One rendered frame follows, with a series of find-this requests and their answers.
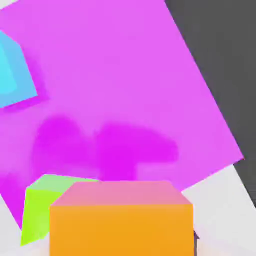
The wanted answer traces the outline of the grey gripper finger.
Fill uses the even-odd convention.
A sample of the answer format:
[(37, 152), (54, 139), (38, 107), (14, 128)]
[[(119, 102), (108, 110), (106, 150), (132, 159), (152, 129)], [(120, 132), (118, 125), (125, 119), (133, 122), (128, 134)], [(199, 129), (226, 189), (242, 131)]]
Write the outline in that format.
[(198, 240), (200, 239), (197, 233), (194, 231), (194, 256), (197, 256), (198, 253)]

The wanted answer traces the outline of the small orange cube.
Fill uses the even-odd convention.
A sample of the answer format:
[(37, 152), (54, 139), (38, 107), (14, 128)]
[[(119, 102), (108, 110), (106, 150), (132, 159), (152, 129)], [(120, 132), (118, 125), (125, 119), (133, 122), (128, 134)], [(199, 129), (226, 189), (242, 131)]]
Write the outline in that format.
[(193, 205), (168, 181), (76, 182), (50, 206), (49, 256), (195, 256)]

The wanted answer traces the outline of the small green cube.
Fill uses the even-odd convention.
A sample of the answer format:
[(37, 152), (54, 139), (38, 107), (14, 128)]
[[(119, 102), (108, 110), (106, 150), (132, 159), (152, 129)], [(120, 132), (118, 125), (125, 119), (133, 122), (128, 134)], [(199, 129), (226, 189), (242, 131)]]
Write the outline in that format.
[(95, 182), (91, 178), (79, 178), (44, 174), (25, 190), (21, 242), (24, 246), (49, 233), (49, 209), (68, 188), (76, 182)]

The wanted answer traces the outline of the small cyan cube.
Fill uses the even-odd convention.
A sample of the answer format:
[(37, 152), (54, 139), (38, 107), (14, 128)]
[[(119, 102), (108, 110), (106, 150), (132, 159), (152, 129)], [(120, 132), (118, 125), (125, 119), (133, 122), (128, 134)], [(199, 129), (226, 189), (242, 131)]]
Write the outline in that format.
[(37, 95), (21, 46), (0, 30), (0, 108)]

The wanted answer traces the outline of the large magenta box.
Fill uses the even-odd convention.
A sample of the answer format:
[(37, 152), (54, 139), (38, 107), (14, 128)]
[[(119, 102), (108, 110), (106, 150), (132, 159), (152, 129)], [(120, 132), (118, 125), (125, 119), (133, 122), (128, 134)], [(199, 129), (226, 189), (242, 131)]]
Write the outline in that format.
[(21, 225), (46, 173), (169, 180), (184, 190), (243, 158), (164, 0), (19, 0), (0, 51), (37, 96), (0, 110), (2, 197)]

